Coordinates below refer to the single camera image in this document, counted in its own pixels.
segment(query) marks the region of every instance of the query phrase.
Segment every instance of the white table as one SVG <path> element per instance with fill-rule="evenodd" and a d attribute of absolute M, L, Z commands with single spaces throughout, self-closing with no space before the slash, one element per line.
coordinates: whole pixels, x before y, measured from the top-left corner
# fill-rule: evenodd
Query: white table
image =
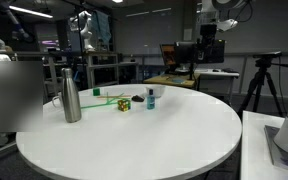
<path fill-rule="evenodd" d="M 280 128 L 283 118 L 243 112 L 241 180 L 288 180 L 288 171 L 272 164 L 265 125 Z"/>
<path fill-rule="evenodd" d="M 214 69 L 197 69 L 195 70 L 195 73 L 202 75 L 206 75 L 206 76 L 221 76 L 221 77 L 227 77 L 230 78 L 230 88 L 229 88 L 229 93 L 228 93 L 228 102 L 231 105 L 232 103 L 232 95 L 233 95 L 233 85 L 234 85 L 234 79 L 238 78 L 240 76 L 239 73 L 227 73 L 227 72 L 222 72 L 220 71 L 220 69 L 216 69 L 220 72 L 213 72 Z M 200 79 L 201 77 L 198 79 L 198 88 L 200 87 Z"/>
<path fill-rule="evenodd" d="M 147 85 L 101 88 L 109 95 L 137 95 Z M 81 106 L 103 103 L 92 91 L 80 92 Z M 239 117 L 209 95 L 166 86 L 154 110 L 132 102 L 82 110 L 82 120 L 66 123 L 64 112 L 43 106 L 45 129 L 17 133 L 23 158 L 53 179 L 187 179 L 223 162 L 241 137 Z"/>

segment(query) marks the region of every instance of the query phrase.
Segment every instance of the rubik's cube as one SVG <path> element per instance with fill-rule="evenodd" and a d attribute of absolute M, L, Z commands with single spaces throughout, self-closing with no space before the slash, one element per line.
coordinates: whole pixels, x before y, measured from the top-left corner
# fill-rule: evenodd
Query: rubik's cube
<path fill-rule="evenodd" d="M 120 111 L 128 111 L 131 109 L 131 101 L 130 100 L 119 100 L 117 101 L 118 110 Z"/>

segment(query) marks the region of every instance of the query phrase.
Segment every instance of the water bottle cap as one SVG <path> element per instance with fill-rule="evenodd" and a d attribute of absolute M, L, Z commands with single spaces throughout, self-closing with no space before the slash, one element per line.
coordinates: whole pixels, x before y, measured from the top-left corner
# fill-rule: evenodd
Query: water bottle cap
<path fill-rule="evenodd" d="M 63 77 L 70 77 L 70 76 L 72 76 L 72 74 L 73 74 L 73 71 L 71 68 L 63 68 L 62 69 Z"/>

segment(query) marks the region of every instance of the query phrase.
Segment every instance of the stainless steel water bottle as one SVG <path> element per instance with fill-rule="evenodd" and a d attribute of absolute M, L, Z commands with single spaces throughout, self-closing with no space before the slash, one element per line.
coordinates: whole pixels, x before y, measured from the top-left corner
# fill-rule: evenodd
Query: stainless steel water bottle
<path fill-rule="evenodd" d="M 62 100 L 65 111 L 65 119 L 68 123 L 74 123 L 82 118 L 80 98 L 72 79 L 73 71 L 70 68 L 62 69 L 63 89 Z"/>

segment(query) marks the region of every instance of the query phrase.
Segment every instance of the tripod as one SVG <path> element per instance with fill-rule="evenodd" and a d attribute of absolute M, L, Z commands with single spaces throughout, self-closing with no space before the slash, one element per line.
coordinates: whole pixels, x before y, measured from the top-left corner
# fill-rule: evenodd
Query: tripod
<path fill-rule="evenodd" d="M 256 90 L 255 102 L 253 106 L 253 112 L 257 111 L 257 107 L 258 107 L 258 103 L 261 97 L 261 90 L 262 90 L 262 86 L 264 85 L 265 77 L 267 78 L 267 83 L 269 85 L 271 94 L 273 95 L 278 113 L 281 117 L 283 117 L 280 104 L 276 97 L 276 89 L 275 89 L 273 80 L 271 78 L 271 74 L 267 72 L 267 69 L 271 67 L 271 65 L 273 64 L 271 63 L 271 61 L 272 61 L 272 58 L 262 58 L 256 61 L 256 67 L 259 67 L 259 71 L 255 74 L 255 77 L 251 80 L 248 91 L 247 91 L 247 95 L 240 109 L 238 110 L 238 115 L 240 117 L 242 116 L 243 111 L 247 108 L 255 89 L 257 90 Z"/>

